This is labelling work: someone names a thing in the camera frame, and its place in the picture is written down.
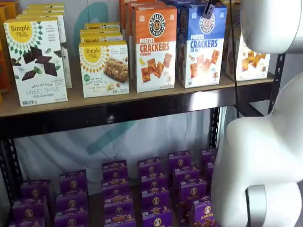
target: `stack of boxes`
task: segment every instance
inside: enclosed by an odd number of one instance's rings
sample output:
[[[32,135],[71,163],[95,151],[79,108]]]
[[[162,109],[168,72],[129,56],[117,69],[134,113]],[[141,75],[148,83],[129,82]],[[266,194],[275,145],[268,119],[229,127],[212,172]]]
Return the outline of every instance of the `stack of boxes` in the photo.
[[[128,184],[126,161],[103,163],[102,172],[104,226],[135,227],[133,197]]]

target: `shelf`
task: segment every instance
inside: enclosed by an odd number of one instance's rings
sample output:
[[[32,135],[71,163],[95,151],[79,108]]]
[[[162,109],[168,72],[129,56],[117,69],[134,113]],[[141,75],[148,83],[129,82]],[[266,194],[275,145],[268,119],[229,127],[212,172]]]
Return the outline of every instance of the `shelf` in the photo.
[[[68,102],[20,107],[17,91],[3,95],[0,137],[24,137],[57,131],[126,122],[235,104],[234,82],[222,74],[219,85],[136,93],[130,84],[126,95],[83,98],[77,78],[68,89]],[[273,79],[238,82],[239,102],[270,99]]]

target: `pretzelized logo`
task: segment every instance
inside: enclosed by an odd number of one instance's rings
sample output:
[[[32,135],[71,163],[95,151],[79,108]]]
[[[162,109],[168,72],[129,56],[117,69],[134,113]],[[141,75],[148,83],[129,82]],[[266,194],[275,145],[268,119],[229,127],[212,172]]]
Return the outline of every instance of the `pretzelized logo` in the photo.
[[[160,13],[155,13],[149,21],[149,30],[152,36],[159,37],[165,30],[165,20]]]
[[[203,33],[209,34],[214,29],[214,25],[216,23],[216,19],[214,14],[210,17],[210,19],[205,19],[204,17],[200,17],[199,25],[200,29]]]

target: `orange pretzel crackers box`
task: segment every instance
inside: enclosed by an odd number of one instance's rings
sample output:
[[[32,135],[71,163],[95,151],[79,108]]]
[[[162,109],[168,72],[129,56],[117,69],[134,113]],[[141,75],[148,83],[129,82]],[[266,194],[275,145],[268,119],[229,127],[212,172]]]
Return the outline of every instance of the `orange pretzel crackers box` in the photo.
[[[136,6],[165,6],[165,3],[162,1],[148,1],[148,2],[129,2],[125,7],[125,18],[126,18],[126,42],[128,44],[129,51],[129,64],[130,79],[134,78],[134,41],[133,41],[133,27],[132,27],[132,9]]]
[[[174,88],[177,8],[134,7],[132,25],[137,92]]]
[[[265,79],[267,78],[270,54],[256,53],[250,50],[243,39],[241,31],[241,8],[240,3],[235,3],[232,8],[232,26],[236,43],[236,76],[237,81]],[[234,80],[232,33],[228,45],[226,74]]]

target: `chocolate image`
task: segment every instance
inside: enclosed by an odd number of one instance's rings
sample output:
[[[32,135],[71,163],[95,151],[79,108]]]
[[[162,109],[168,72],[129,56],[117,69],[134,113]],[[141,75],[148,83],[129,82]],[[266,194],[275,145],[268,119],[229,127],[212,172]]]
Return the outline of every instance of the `chocolate image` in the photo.
[[[28,64],[35,60],[35,58],[33,57],[31,52],[23,54],[23,59],[24,59],[25,64]]]
[[[42,56],[42,50],[36,47],[30,47],[30,51],[32,53],[33,58],[37,59]]]
[[[62,57],[62,52],[61,52],[61,50],[54,51],[53,53],[56,54],[59,58]]]
[[[49,62],[49,60],[51,60],[52,57],[49,57],[49,56],[40,56],[36,61],[35,63],[39,63],[39,64],[42,64],[44,62]]]
[[[22,78],[22,81],[27,80],[27,79],[32,79],[32,78],[34,78],[35,75],[36,75],[35,71],[33,71],[33,70],[28,71],[25,73],[24,77]]]
[[[12,58],[12,59],[11,59],[11,64],[12,64],[13,66],[21,66],[21,64],[20,64],[19,62],[17,62],[17,60],[16,60],[15,58]]]
[[[56,66],[54,63],[43,62],[43,67],[46,74],[52,75],[54,77],[58,76],[56,71]]]

